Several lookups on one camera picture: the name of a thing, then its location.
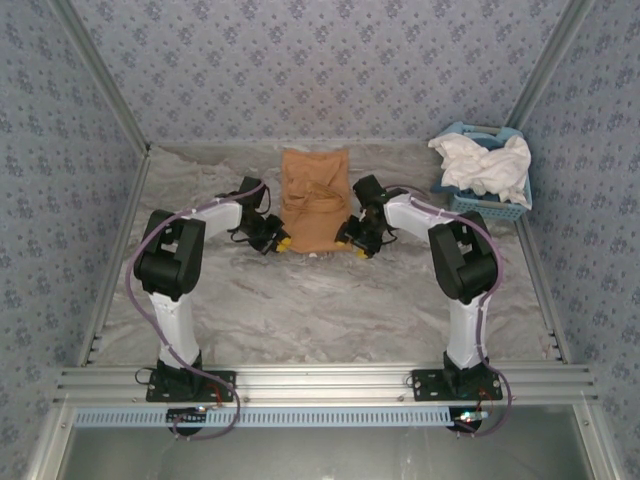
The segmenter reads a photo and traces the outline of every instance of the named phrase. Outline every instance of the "gray marble floor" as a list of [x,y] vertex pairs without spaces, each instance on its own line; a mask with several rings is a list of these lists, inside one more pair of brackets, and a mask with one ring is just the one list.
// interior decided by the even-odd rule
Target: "gray marble floor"
[[[422,144],[155,148],[126,257],[153,210],[199,205],[236,189],[244,175],[267,182],[277,213],[284,147],[348,147],[351,183],[373,173],[383,184],[428,189],[439,172],[437,153]],[[445,205],[439,196],[430,201]],[[505,283],[491,302],[488,353],[493,359],[546,359],[549,338],[515,228],[505,221],[488,224],[506,261]],[[152,364],[158,340],[126,298],[123,278],[124,268],[94,360]],[[449,335],[447,299],[429,246],[407,233],[368,261],[350,253],[261,256],[217,236],[205,246],[193,297],[206,363],[438,361]]]

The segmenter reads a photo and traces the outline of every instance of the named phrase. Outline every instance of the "tan fabric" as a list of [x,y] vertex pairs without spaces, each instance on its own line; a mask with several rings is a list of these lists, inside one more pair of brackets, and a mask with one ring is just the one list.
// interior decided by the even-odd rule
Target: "tan fabric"
[[282,154],[280,218],[298,253],[351,250],[335,243],[351,214],[349,151]]

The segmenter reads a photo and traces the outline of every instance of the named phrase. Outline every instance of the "wall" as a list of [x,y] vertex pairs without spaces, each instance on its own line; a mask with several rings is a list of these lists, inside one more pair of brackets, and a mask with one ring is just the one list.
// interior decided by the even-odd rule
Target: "wall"
[[566,0],[74,0],[152,142],[502,124]]
[[0,2],[0,478],[73,365],[137,165],[44,0]]
[[536,242],[573,360],[640,478],[640,7],[597,0],[525,128]]

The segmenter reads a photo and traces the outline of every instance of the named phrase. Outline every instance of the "wire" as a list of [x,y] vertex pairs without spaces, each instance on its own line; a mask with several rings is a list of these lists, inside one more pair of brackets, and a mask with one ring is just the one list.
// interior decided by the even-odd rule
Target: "wire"
[[213,388],[213,390],[216,392],[216,400],[218,400],[218,406],[222,405],[222,396],[220,395],[220,389],[218,388],[218,386],[215,383],[207,383],[206,385],[207,387]]
[[[491,402],[491,409],[489,410],[489,416],[493,415],[493,397],[491,396],[491,394],[482,387],[478,388],[478,393],[480,394],[481,397],[485,396],[489,399],[489,402]],[[482,399],[478,400],[478,406],[476,407],[476,412],[480,411],[481,404],[482,404]]]
[[193,440],[210,440],[210,439],[213,439],[213,438],[218,438],[218,437],[221,437],[223,435],[226,435],[231,430],[233,430],[233,428],[235,427],[236,423],[238,423],[238,420],[240,419],[240,408],[241,408],[240,396],[238,395],[238,392],[236,391],[236,389],[234,388],[234,386],[231,383],[228,383],[228,382],[224,381],[222,378],[220,378],[220,377],[218,377],[216,375],[211,375],[210,373],[207,373],[207,372],[204,372],[204,371],[199,370],[197,368],[194,368],[192,365],[189,365],[187,362],[185,362],[180,357],[180,355],[178,355],[178,353],[173,349],[173,346],[169,343],[169,340],[167,339],[166,335],[162,331],[162,328],[160,328],[160,325],[158,324],[158,320],[156,319],[155,315],[147,312],[144,309],[144,307],[140,304],[138,299],[135,297],[135,295],[133,294],[133,289],[131,288],[131,277],[132,277],[132,274],[133,274],[133,267],[134,267],[137,259],[144,252],[145,248],[147,248],[147,245],[149,245],[149,243],[154,238],[156,238],[160,233],[162,233],[165,230],[165,228],[167,227],[167,225],[171,224],[171,222],[173,222],[175,220],[178,220],[178,219],[180,219],[182,217],[185,217],[187,215],[192,215],[194,213],[202,212],[203,210],[207,210],[209,208],[215,207],[216,205],[219,205],[221,203],[228,203],[228,202],[232,202],[234,200],[238,200],[240,198],[248,197],[249,195],[253,195],[254,193],[258,192],[263,186],[265,186],[265,184],[264,184],[264,182],[261,181],[260,184],[256,188],[254,188],[252,190],[249,190],[248,192],[241,193],[241,194],[238,194],[238,195],[233,195],[233,196],[226,197],[226,198],[215,198],[211,202],[208,202],[208,203],[205,203],[203,205],[200,205],[199,207],[196,207],[196,208],[193,208],[193,209],[186,209],[186,210],[183,210],[181,212],[178,212],[178,213],[170,216],[169,218],[163,220],[156,228],[154,228],[151,231],[151,233],[149,233],[149,235],[147,235],[142,240],[142,242],[140,242],[140,245],[138,245],[136,250],[133,252],[133,255],[129,259],[129,263],[127,263],[127,269],[126,269],[125,278],[124,278],[124,284],[125,284],[125,289],[127,291],[127,296],[129,297],[129,300],[131,300],[131,303],[133,304],[135,309],[140,313],[140,315],[142,315],[142,317],[145,320],[147,320],[147,322],[149,322],[149,324],[153,327],[153,329],[157,333],[158,337],[160,338],[160,341],[162,342],[162,344],[167,347],[167,351],[169,352],[169,354],[176,360],[176,362],[178,362],[186,370],[190,371],[191,373],[194,373],[195,375],[200,375],[201,377],[204,377],[204,378],[207,378],[209,380],[212,380],[213,382],[217,383],[221,387],[226,388],[227,390],[229,390],[229,392],[231,393],[231,395],[233,396],[233,398],[234,398],[234,400],[236,402],[235,414],[233,415],[233,418],[231,419],[231,422],[229,423],[229,425],[227,425],[222,430],[220,430],[218,432],[215,432],[215,433],[212,433],[212,434],[209,434],[209,435],[200,435],[200,436],[197,436],[197,437],[195,437],[195,436],[186,437],[184,435],[178,434],[176,428],[174,428],[173,429],[173,433],[176,435],[176,438],[189,439],[190,441],[193,441]]
[[471,220],[468,220],[464,217],[456,215],[455,213],[447,212],[444,209],[433,207],[413,197],[409,201],[412,206],[414,206],[415,208],[417,208],[422,212],[425,212],[431,215],[437,215],[444,218],[449,218],[451,220],[456,220],[460,223],[463,223],[467,227],[472,228],[489,244],[489,246],[491,247],[491,250],[493,251],[493,256],[496,260],[496,270],[497,270],[496,281],[493,284],[493,286],[489,289],[489,291],[480,298],[480,302],[478,303],[478,317],[476,322],[476,348],[482,364],[489,371],[498,375],[498,377],[502,380],[502,383],[504,384],[504,387],[507,390],[507,409],[504,415],[502,416],[502,418],[500,418],[500,420],[498,421],[498,423],[490,427],[488,430],[477,433],[475,430],[471,429],[472,430],[471,433],[467,434],[474,437],[485,437],[487,435],[491,435],[492,433],[502,428],[502,426],[506,423],[507,419],[509,418],[509,415],[511,414],[511,408],[513,407],[513,395],[511,394],[511,385],[509,385],[509,381],[507,380],[507,377],[500,370],[495,368],[493,365],[489,364],[489,362],[487,361],[484,355],[484,352],[482,351],[482,325],[486,320],[485,318],[486,309],[484,305],[487,303],[487,301],[491,298],[491,296],[496,292],[496,290],[498,290],[498,288],[502,284],[502,280],[504,277],[504,261],[502,259],[502,255],[500,255],[498,246],[496,245],[495,241],[491,238],[491,235],[489,235],[483,228],[481,228],[479,225],[472,222]]
[[267,189],[267,199],[268,199],[269,203],[267,204],[266,210],[263,210],[261,212],[256,211],[256,213],[258,215],[264,215],[265,213],[268,213],[269,210],[271,210],[271,189],[269,187],[267,187],[266,185],[265,185],[265,188]]
[[135,379],[136,383],[138,385],[149,385],[149,382],[141,382],[140,380],[138,380],[138,374],[142,371],[142,370],[149,370],[150,372],[153,372],[153,368],[151,367],[142,367],[139,368],[136,373],[133,375],[133,378]]
[[244,243],[244,242],[248,242],[249,240],[252,240],[253,238],[257,238],[257,237],[245,237],[245,238],[236,239],[235,236],[238,232],[239,230],[234,230],[233,232],[231,232],[231,237],[229,238],[233,243]]
[[383,245],[383,246],[384,246],[384,245],[390,245],[390,244],[392,244],[393,242],[395,242],[395,241],[398,239],[398,237],[396,237],[396,236],[393,234],[393,232],[391,231],[391,229],[388,229],[388,230],[387,230],[387,233],[388,233],[389,235],[391,235],[391,236],[393,237],[393,239],[391,239],[391,240],[387,240],[386,242],[382,242],[382,245]]

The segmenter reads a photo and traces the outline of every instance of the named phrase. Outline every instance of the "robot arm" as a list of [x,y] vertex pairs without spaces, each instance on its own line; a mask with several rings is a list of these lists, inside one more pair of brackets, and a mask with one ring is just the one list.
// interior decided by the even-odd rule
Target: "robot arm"
[[[497,276],[490,246],[466,225],[437,211],[430,214],[418,208],[416,204],[420,202],[404,190],[386,191],[373,175],[359,180],[353,190],[362,215],[352,216],[338,232],[336,241],[353,243],[360,249],[359,256],[366,258],[380,251],[385,231],[406,230],[428,241],[436,279],[449,297],[451,333],[444,352],[443,382],[457,397],[477,394],[478,387],[484,388],[487,380],[493,385],[493,376],[485,371],[476,341],[480,298],[491,289]],[[487,230],[480,214],[467,212],[461,216]],[[486,322],[481,325],[483,352],[485,325]]]
[[[259,179],[245,177],[239,192],[229,195],[250,192],[260,184]],[[282,221],[275,215],[264,218],[257,211],[265,192],[266,186],[237,201],[221,202],[171,222],[149,243],[135,263],[134,275],[149,294],[160,328],[178,356],[196,368],[201,366],[201,355],[194,335],[191,292],[200,278],[204,242],[222,232],[242,232],[248,237],[249,245],[263,255],[283,251],[290,244]],[[153,212],[144,236],[172,215],[164,210]],[[168,381],[175,380],[173,391],[180,389],[179,382],[185,384],[196,380],[180,370],[180,364],[168,347],[162,346],[158,374]]]

